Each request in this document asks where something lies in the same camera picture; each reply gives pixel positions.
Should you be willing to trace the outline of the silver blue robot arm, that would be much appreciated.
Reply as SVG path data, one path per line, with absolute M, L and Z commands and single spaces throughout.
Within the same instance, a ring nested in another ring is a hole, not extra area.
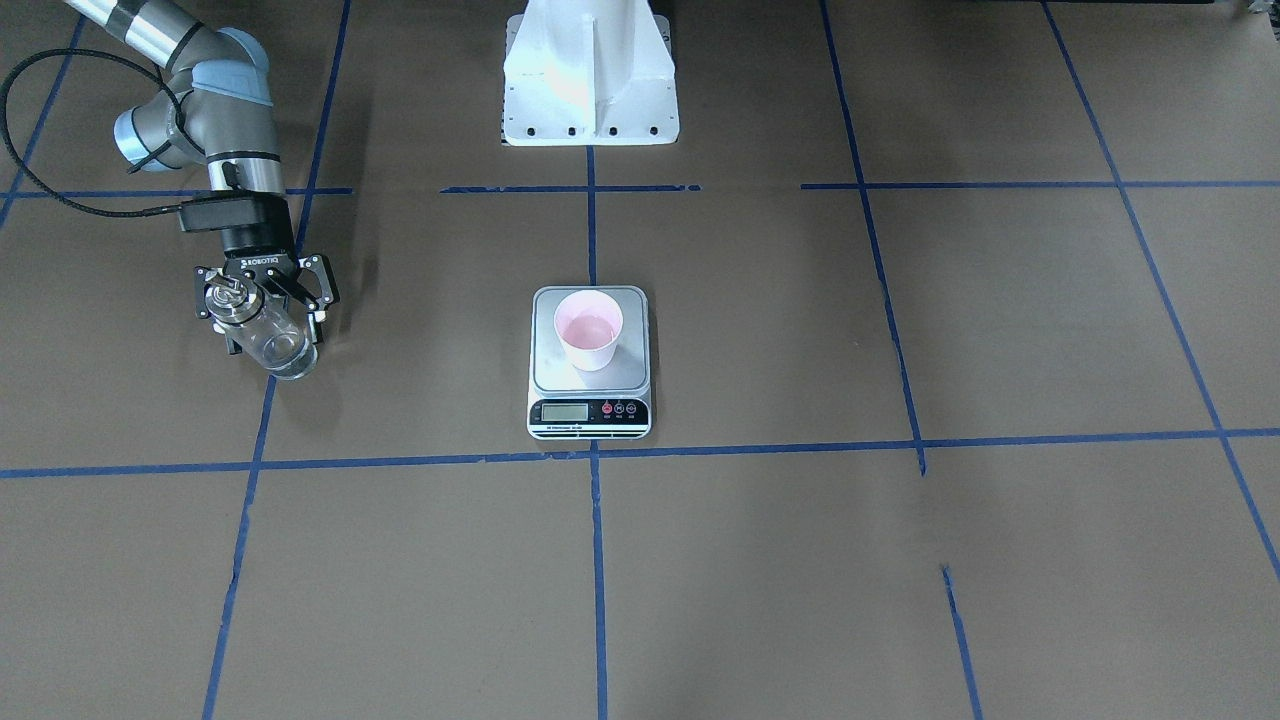
M 283 163 L 262 45 L 214 29 L 173 1 L 76 1 L 73 8 L 143 63 L 155 96 L 123 111 L 113 138 L 129 172 L 201 167 L 207 191 L 152 208 L 186 233 L 214 233 L 223 260 L 195 269 L 195 313 L 271 374 L 306 374 L 339 295 L 323 255 L 302 256 L 285 199 Z

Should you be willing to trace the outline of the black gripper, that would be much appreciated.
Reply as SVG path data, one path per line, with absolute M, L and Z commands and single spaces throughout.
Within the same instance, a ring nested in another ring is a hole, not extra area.
M 288 231 L 270 225 L 255 225 L 227 231 L 219 234 L 224 263 L 220 270 L 212 266 L 193 269 L 195 313 L 221 337 L 227 354 L 241 354 L 241 346 L 227 336 L 225 329 L 209 309 L 207 292 L 212 278 L 228 275 L 237 281 L 255 283 L 266 293 L 293 299 L 308 315 L 308 322 L 323 325 L 329 310 L 340 301 L 340 291 L 330 260 L 323 254 L 300 256 L 287 245 Z

